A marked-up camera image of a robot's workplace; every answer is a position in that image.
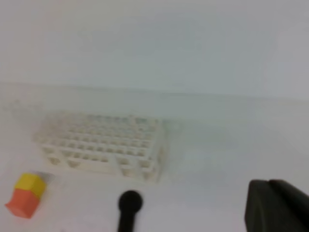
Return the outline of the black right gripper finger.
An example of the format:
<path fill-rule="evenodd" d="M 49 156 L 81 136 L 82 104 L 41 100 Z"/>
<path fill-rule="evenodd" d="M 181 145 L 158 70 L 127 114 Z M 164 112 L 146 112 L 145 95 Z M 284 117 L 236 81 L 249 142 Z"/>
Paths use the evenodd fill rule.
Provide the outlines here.
<path fill-rule="evenodd" d="M 251 180 L 244 221 L 248 232 L 307 232 L 309 196 L 284 180 Z"/>

